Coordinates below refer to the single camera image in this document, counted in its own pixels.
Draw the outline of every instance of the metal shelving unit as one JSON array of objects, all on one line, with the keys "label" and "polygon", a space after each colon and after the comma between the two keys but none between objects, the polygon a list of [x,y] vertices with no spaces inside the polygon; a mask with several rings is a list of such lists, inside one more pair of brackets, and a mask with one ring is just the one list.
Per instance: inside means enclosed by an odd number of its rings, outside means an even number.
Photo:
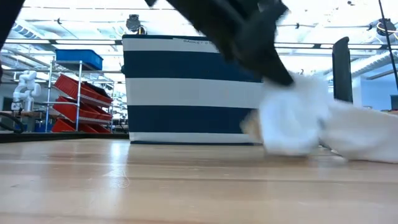
[{"label": "metal shelving unit", "polygon": [[[55,65],[59,65],[59,66],[63,66],[63,65],[78,65],[78,73],[77,73],[77,75],[78,75],[78,90],[77,90],[76,103],[50,101],[51,89],[53,88],[52,87],[52,77],[53,77],[53,70],[54,70]],[[76,131],[79,130],[79,121],[86,121],[87,123],[91,123],[91,124],[110,124],[109,127],[111,128],[111,132],[112,132],[112,120],[111,121],[107,121],[107,120],[101,120],[101,119],[92,119],[92,118],[80,117],[80,106],[81,106],[81,99],[82,98],[90,100],[90,101],[93,101],[93,102],[97,102],[97,103],[103,103],[103,106],[108,106],[109,107],[108,111],[112,111],[110,108],[113,107],[113,101],[110,104],[106,104],[106,103],[101,102],[101,101],[99,101],[97,99],[90,98],[89,96],[82,96],[81,95],[81,82],[82,82],[82,78],[83,78],[83,74],[84,73],[100,73],[100,74],[103,75],[102,71],[98,71],[98,70],[94,69],[90,65],[84,63],[83,61],[56,61],[56,60],[54,60],[50,64],[49,84],[48,84],[48,90],[47,90],[47,102],[44,102],[45,104],[47,104],[46,116],[45,116],[45,132],[46,133],[49,131],[48,130],[48,125],[49,125],[50,105],[75,105],[76,106],[76,120],[75,120],[75,124],[76,124],[75,130]]]}]

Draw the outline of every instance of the wooden floor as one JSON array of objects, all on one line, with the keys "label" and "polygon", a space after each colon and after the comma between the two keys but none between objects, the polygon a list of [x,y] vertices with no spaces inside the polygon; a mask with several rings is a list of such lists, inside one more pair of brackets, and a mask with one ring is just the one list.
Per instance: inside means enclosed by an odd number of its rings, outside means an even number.
[{"label": "wooden floor", "polygon": [[398,166],[259,147],[0,144],[0,223],[394,223]]}]

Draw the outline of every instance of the white cloth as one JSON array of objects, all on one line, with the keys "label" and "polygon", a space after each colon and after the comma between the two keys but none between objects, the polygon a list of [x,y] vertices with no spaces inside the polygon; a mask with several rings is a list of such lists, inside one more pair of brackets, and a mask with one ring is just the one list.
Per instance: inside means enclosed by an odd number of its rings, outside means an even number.
[{"label": "white cloth", "polygon": [[258,114],[243,124],[267,153],[305,156],[321,141],[347,159],[398,163],[398,116],[334,100],[325,81],[292,75],[290,88],[265,82]]}]

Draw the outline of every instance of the blue and white striped bin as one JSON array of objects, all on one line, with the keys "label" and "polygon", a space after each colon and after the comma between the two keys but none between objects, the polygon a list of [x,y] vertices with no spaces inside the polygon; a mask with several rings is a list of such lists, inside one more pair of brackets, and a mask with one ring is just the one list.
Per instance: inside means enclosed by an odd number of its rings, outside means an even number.
[{"label": "blue and white striped bin", "polygon": [[129,133],[142,144],[250,144],[262,84],[204,37],[125,35]]}]

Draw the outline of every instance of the ceiling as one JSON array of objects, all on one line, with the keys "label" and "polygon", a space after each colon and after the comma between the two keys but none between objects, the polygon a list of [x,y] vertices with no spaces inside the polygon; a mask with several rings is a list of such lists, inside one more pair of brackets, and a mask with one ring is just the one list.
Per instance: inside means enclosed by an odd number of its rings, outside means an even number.
[{"label": "ceiling", "polygon": [[[369,24],[381,18],[375,0],[284,0],[290,12],[279,22],[276,42],[335,43],[348,36],[351,44],[385,43],[386,38],[376,34],[376,28],[368,30]],[[384,14],[398,24],[398,1],[383,0]],[[158,0],[149,8],[144,0],[26,0],[16,24],[29,30],[41,39],[121,39],[129,31],[126,19],[138,14],[148,35],[199,35],[198,32],[166,1]],[[10,38],[24,38],[16,30]],[[398,39],[392,36],[392,44]],[[50,63],[52,49],[33,49],[23,45],[12,45],[45,63]],[[57,48],[79,46],[58,45]],[[104,70],[120,70],[123,64],[121,46],[90,47],[104,57]],[[279,49],[288,69],[304,70],[306,73],[327,74],[331,71],[331,50]],[[380,54],[377,51],[352,50],[353,60]],[[14,67],[25,59],[18,58]],[[123,81],[122,74],[105,74],[106,77]]]}]

